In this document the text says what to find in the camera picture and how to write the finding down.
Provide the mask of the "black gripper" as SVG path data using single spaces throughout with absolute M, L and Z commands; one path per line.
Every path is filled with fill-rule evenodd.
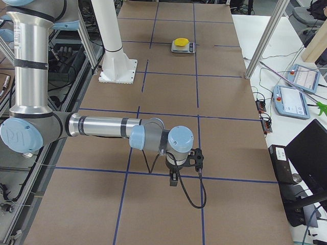
M 170 176 L 170 186 L 176 187 L 178 185 L 177 179 L 177 172 L 180 171 L 183 168 L 183 165 L 173 165 L 171 163 L 166 163 L 167 168 L 169 169 L 169 176 Z

